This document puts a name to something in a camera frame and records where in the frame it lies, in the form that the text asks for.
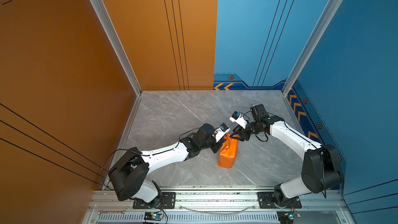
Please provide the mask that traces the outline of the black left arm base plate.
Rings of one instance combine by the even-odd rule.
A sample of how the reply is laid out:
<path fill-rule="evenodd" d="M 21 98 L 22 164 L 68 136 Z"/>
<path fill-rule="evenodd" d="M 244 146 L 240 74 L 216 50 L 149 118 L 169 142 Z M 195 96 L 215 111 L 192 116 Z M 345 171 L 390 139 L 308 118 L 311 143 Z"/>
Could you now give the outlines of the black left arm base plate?
<path fill-rule="evenodd" d="M 149 203 L 146 203 L 142 199 L 135 198 L 133 203 L 133 209 L 174 209 L 176 203 L 175 192 L 164 192 L 160 196 L 157 196 Z"/>

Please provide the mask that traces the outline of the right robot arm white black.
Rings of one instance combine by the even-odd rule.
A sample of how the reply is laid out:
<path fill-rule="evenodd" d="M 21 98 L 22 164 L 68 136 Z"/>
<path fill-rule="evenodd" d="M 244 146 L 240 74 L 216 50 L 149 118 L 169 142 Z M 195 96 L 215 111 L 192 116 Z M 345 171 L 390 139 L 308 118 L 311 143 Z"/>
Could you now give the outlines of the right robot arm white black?
<path fill-rule="evenodd" d="M 238 135 L 238 140 L 247 141 L 251 135 L 264 132 L 282 141 L 303 160 L 300 175 L 275 186 L 273 198 L 278 205 L 301 195 L 323 192 L 344 182 L 337 149 L 305 137 L 283 118 L 271 116 L 248 123 L 242 116 L 231 116 L 230 121 L 237 124 L 233 134 Z"/>

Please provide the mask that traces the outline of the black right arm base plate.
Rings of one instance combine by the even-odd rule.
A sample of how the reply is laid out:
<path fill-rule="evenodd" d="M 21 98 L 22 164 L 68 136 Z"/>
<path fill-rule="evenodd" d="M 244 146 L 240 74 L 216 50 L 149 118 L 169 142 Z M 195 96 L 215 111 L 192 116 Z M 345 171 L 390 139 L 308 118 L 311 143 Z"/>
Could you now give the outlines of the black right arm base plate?
<path fill-rule="evenodd" d="M 299 197 L 286 198 L 278 192 L 258 192 L 258 202 L 261 209 L 274 208 L 302 208 Z"/>

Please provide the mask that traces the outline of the yellow wrapping paper sheet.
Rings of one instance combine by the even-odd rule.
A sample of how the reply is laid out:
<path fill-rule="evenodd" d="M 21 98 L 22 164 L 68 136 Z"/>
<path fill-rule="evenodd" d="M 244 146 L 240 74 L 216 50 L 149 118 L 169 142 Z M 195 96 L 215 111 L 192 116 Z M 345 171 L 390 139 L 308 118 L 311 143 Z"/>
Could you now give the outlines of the yellow wrapping paper sheet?
<path fill-rule="evenodd" d="M 218 166 L 230 169 L 234 166 L 237 157 L 239 140 L 232 138 L 229 133 L 224 136 L 224 139 L 226 141 L 220 149 Z"/>

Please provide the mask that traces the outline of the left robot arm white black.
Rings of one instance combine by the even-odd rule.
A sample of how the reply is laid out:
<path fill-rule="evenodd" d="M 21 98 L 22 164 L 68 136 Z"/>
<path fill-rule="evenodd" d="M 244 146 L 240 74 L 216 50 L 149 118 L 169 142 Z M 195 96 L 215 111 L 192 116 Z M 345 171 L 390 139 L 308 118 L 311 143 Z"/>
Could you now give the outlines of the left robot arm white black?
<path fill-rule="evenodd" d="M 117 199 L 139 199 L 150 207 L 159 206 L 163 193 L 156 182 L 147 180 L 147 176 L 162 167 L 194 158 L 204 149 L 217 153 L 226 141 L 226 134 L 220 128 L 201 127 L 171 146 L 151 151 L 128 149 L 108 171 Z"/>

